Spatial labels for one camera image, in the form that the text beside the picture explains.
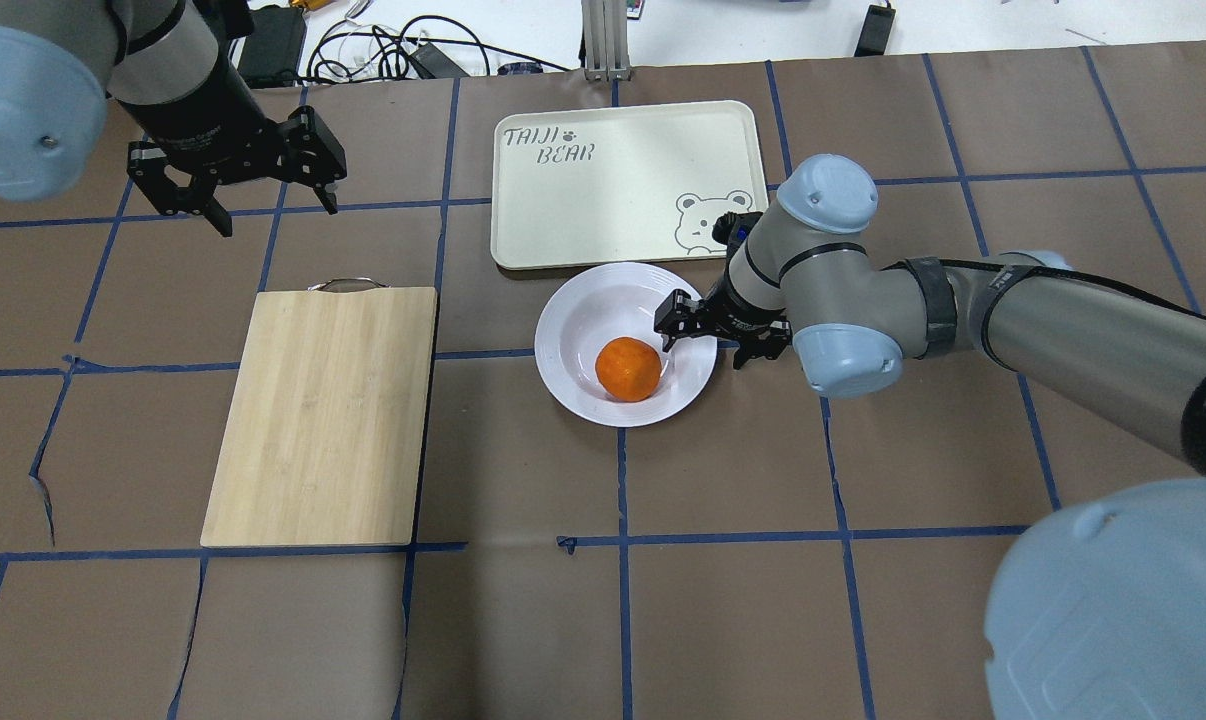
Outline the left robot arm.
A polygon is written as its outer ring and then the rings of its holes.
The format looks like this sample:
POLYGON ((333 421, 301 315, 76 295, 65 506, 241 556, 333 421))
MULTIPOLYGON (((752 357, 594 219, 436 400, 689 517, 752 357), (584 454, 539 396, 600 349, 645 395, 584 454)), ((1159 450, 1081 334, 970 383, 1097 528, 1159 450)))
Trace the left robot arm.
POLYGON ((254 33, 245 1, 0 1, 0 199, 40 201, 78 182, 109 101, 144 131, 128 177, 158 213, 232 236, 222 186, 308 186, 328 213, 347 177, 315 109, 264 113, 228 45, 254 33))

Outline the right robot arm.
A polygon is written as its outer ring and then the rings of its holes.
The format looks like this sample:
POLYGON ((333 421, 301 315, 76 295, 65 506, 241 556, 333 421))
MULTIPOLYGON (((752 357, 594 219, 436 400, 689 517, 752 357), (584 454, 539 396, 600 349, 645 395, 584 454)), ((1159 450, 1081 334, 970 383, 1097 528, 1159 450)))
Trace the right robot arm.
POLYGON ((766 211, 712 224, 722 277, 672 292, 655 332, 732 340, 734 365, 792 349, 826 398, 973 349, 1185 462, 1025 529, 993 579, 984 674, 999 719, 1206 719, 1206 316, 1054 252, 876 269, 859 238, 878 200, 854 160, 808 158, 766 211))

